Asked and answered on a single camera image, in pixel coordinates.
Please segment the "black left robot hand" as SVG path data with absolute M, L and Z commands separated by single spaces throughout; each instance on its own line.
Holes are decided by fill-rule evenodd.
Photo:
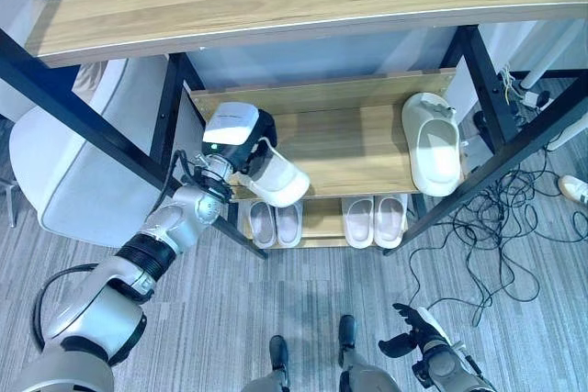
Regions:
M 204 175 L 217 181 L 234 173 L 257 177 L 276 146 L 276 123 L 269 113 L 248 103 L 221 103 L 203 134 L 201 152 L 208 162 Z

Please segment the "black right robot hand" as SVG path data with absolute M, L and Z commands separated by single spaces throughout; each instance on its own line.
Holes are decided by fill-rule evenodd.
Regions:
M 382 353 L 389 358 L 400 358 L 412 352 L 418 347 L 422 353 L 425 346 L 430 342 L 442 342 L 449 345 L 449 339 L 435 318 L 426 308 L 412 308 L 402 303 L 394 303 L 394 309 L 404 318 L 404 321 L 411 326 L 411 330 L 399 334 L 390 340 L 379 341 L 378 346 Z

